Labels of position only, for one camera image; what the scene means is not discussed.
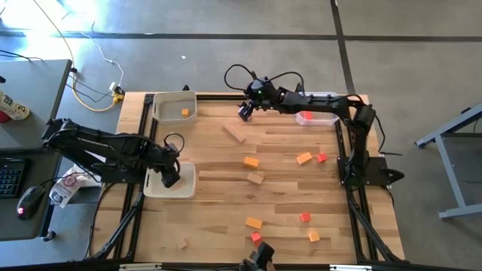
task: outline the concrete floor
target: concrete floor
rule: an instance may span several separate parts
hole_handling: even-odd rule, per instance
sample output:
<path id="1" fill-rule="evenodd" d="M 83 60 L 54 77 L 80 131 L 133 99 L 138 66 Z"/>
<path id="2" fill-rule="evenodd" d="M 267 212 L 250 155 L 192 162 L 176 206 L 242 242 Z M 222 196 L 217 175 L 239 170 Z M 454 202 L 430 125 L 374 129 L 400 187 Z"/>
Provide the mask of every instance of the concrete floor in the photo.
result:
<path id="1" fill-rule="evenodd" d="M 95 20 L 98 32 L 335 34 L 329 0 L 145 0 L 141 5 L 134 0 L 58 2 L 66 8 L 57 2 L 39 1 L 64 30 L 89 31 Z M 482 35 L 482 2 L 477 0 L 337 2 L 346 35 Z M 61 20 L 69 11 L 75 12 Z M 15 19 L 18 14 L 30 20 Z M 0 29 L 52 30 L 30 1 L 9 4 L 2 14 L 2 24 Z M 199 91 L 228 91 L 222 79 L 224 70 L 240 62 L 259 75 L 296 70 L 304 76 L 309 91 L 346 93 L 336 41 L 97 42 L 108 58 L 123 66 L 126 91 L 172 91 L 184 84 Z M 118 81 L 120 72 L 102 60 L 88 39 L 69 38 L 68 43 L 84 83 L 106 91 L 112 81 Z M 370 96 L 383 122 L 385 149 L 404 154 L 387 159 L 392 168 L 406 174 L 392 190 L 406 258 L 414 263 L 482 269 L 482 215 L 444 222 L 438 219 L 437 211 L 453 208 L 456 202 L 438 150 L 435 146 L 419 150 L 413 144 L 461 110 L 482 102 L 482 43 L 351 41 L 346 47 L 355 90 Z M 2 37 L 0 48 L 45 59 L 69 58 L 61 39 L 35 33 L 27 38 Z M 230 80 L 242 86 L 248 78 L 233 73 Z M 287 77 L 277 83 L 293 88 L 296 79 Z M 94 106 L 108 104 L 106 99 Z M 66 89 L 59 116 L 114 132 L 119 111 L 120 106 L 105 113 L 88 111 Z M 0 266 L 81 259 L 94 207 L 56 209 L 51 227 L 58 237 L 53 242 L 0 242 Z M 18 254 L 26 249 L 38 253 L 34 257 Z"/>

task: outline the keyboard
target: keyboard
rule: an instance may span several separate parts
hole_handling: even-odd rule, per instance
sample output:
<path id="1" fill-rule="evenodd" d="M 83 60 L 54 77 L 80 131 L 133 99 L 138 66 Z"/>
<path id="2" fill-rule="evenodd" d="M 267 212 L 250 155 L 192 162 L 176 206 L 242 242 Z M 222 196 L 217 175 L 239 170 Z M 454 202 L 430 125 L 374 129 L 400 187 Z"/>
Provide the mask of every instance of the keyboard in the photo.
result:
<path id="1" fill-rule="evenodd" d="M 26 164 L 25 159 L 0 159 L 0 199 L 20 196 L 23 179 L 26 176 Z"/>

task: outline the computer mouse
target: computer mouse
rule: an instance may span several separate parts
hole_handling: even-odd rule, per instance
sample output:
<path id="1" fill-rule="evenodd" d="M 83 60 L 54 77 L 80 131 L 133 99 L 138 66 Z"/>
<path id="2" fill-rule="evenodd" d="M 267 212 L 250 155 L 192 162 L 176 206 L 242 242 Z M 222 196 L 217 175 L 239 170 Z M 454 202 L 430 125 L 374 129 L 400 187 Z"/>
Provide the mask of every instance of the computer mouse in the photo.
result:
<path id="1" fill-rule="evenodd" d="M 17 204 L 17 217 L 21 220 L 32 218 L 40 206 L 45 194 L 45 188 L 41 185 L 30 187 L 23 193 Z"/>

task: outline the desk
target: desk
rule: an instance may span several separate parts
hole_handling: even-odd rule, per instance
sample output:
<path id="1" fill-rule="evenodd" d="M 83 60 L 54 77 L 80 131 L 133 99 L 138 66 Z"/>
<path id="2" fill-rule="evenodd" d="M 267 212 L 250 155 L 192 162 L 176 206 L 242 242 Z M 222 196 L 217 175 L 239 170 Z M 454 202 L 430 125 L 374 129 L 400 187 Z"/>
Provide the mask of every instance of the desk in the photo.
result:
<path id="1" fill-rule="evenodd" d="M 126 95 L 117 132 L 138 131 L 144 97 L 145 93 Z M 346 194 L 338 184 L 334 127 L 299 126 L 293 115 L 275 111 L 256 111 L 251 123 L 243 123 L 236 103 L 198 101 L 194 125 L 157 126 L 158 143 L 168 132 L 185 137 L 180 160 L 196 165 L 199 181 L 196 196 L 190 200 L 145 198 L 135 261 L 239 263 L 255 250 L 250 240 L 255 229 L 244 224 L 250 216 L 263 221 L 259 232 L 276 249 L 275 263 L 355 263 Z M 146 127 L 151 126 L 150 121 L 151 117 Z M 243 144 L 223 130 L 224 122 L 238 126 L 246 135 Z M 372 131 L 368 150 L 375 154 L 377 147 Z M 328 161 L 299 166 L 295 158 L 306 151 L 324 151 Z M 260 160 L 258 170 L 243 167 L 246 156 Z M 249 172 L 263 173 L 263 184 L 249 183 Z M 117 184 L 105 195 L 95 225 L 93 251 L 98 251 L 117 227 L 125 190 L 126 185 Z M 379 187 L 367 187 L 367 195 L 374 228 L 403 258 L 389 195 Z M 310 212 L 311 222 L 300 222 L 301 212 Z M 319 242 L 308 240 L 309 229 L 319 232 Z M 366 243 L 364 231 L 361 236 Z M 129 237 L 127 231 L 124 248 Z M 181 250 L 177 244 L 182 237 L 189 246 Z"/>
<path id="2" fill-rule="evenodd" d="M 0 75 L 7 80 L 5 84 L 0 84 L 0 88 L 31 111 L 25 120 L 9 120 L 0 124 L 0 157 L 27 158 L 32 161 L 22 193 L 57 174 L 60 155 L 39 150 L 45 124 L 56 116 L 59 109 L 71 64 L 67 59 L 0 62 Z M 6 152 L 18 150 L 23 152 Z M 15 210 L 18 200 L 0 199 L 0 241 L 32 239 L 39 234 L 45 236 L 53 211 L 53 206 L 48 205 L 48 193 L 35 216 L 27 221 L 17 218 Z"/>

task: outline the wooden tabletop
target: wooden tabletop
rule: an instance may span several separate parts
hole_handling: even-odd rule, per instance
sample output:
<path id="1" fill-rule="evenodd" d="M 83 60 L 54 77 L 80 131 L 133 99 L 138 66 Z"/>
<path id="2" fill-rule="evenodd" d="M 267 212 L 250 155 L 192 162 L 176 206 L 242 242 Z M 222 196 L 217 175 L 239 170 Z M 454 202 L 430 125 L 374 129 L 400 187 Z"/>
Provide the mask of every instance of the wooden tabletop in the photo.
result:
<path id="1" fill-rule="evenodd" d="M 137 133 L 144 96 L 126 94 L 117 132 Z M 250 234 L 256 229 L 245 225 L 246 218 L 253 217 L 263 221 L 259 233 L 275 248 L 274 263 L 355 263 L 346 194 L 337 173 L 334 126 L 299 126 L 293 115 L 275 111 L 255 111 L 252 121 L 243 123 L 234 101 L 198 101 L 197 116 L 197 122 L 189 126 L 157 127 L 156 142 L 160 144 L 169 132 L 185 137 L 180 161 L 194 163 L 199 180 L 193 199 L 145 198 L 136 261 L 239 263 L 255 250 Z M 226 122 L 246 136 L 242 144 L 223 129 Z M 368 137 L 371 155 L 376 155 L 377 148 L 372 130 Z M 307 151 L 314 155 L 325 152 L 328 160 L 318 163 L 313 159 L 299 166 L 296 157 Z M 260 160 L 258 169 L 243 166 L 247 156 Z M 261 186 L 246 180 L 250 172 L 265 177 Z M 117 227 L 125 190 L 126 185 L 117 184 L 105 195 L 97 215 L 93 251 L 98 251 Z M 367 187 L 367 197 L 374 228 L 403 258 L 388 193 Z M 309 223 L 300 221 L 302 212 L 312 214 Z M 308 239 L 313 230 L 321 237 L 318 242 Z M 361 236 L 368 254 L 363 230 Z M 187 248 L 178 248 L 182 238 L 188 241 Z"/>

